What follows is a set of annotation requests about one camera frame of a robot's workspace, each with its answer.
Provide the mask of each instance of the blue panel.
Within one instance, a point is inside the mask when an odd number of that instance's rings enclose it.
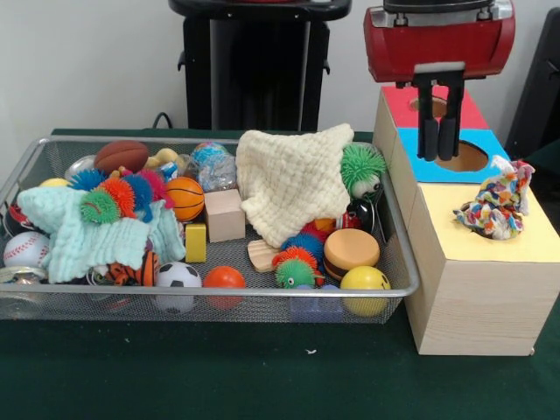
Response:
[[[485,179],[500,174],[492,168],[492,158],[500,155],[507,160],[509,156],[490,129],[462,129],[459,138],[481,148],[488,155],[488,165],[476,172],[455,172],[442,168],[435,162],[426,162],[417,157],[418,129],[398,129],[404,150],[409,156],[412,171],[417,182],[449,182],[453,184],[480,184]]]

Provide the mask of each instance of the wooden box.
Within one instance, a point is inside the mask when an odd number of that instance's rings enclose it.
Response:
[[[457,223],[452,211],[498,173],[492,156],[506,153],[466,94],[459,159],[417,159],[415,98],[412,88],[383,88],[374,144],[387,160],[422,278],[405,299],[418,352],[529,355],[560,291],[560,238],[532,192],[525,231],[514,239],[489,240]]]

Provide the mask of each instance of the fabric cloth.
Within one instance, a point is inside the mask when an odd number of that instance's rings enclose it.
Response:
[[[150,223],[123,218],[96,224],[81,219],[80,200],[86,193],[65,187],[38,187],[17,196],[22,212],[50,235],[50,251],[43,261],[49,282],[67,282],[85,276],[91,267],[111,263],[138,270],[148,238],[162,263],[184,257],[185,246],[175,215],[163,208],[164,201],[150,205]]]
[[[280,248],[306,223],[346,211],[340,162],[353,138],[348,124],[302,136],[243,134],[236,157],[241,208],[270,246]]]
[[[523,230],[522,215],[529,215],[527,192],[535,169],[525,162],[493,158],[501,174],[480,186],[474,201],[454,210],[457,220],[488,238],[506,240]]]

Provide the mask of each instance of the metal mesh basket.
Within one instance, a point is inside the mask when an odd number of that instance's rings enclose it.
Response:
[[[111,137],[41,139],[26,151],[0,190],[0,214],[19,191],[62,177],[77,159],[94,155]],[[141,138],[155,154],[162,147],[190,153],[204,139]],[[236,141],[220,139],[232,152]],[[374,236],[381,246],[377,267],[392,290],[282,290],[274,274],[257,273],[247,252],[259,236],[248,225],[245,239],[208,243],[207,261],[193,264],[202,277],[218,265],[237,268],[246,289],[144,288],[86,285],[0,283],[0,319],[154,320],[224,322],[384,323],[403,297],[418,286],[418,272],[389,176],[382,179]],[[3,232],[2,250],[10,237]],[[357,316],[368,312],[372,316]]]

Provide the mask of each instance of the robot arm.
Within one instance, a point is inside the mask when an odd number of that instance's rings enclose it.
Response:
[[[364,33],[374,79],[418,89],[418,156],[457,156],[465,80],[506,65],[515,37],[511,0],[384,0],[367,10]],[[436,84],[449,88],[439,122],[432,113]]]

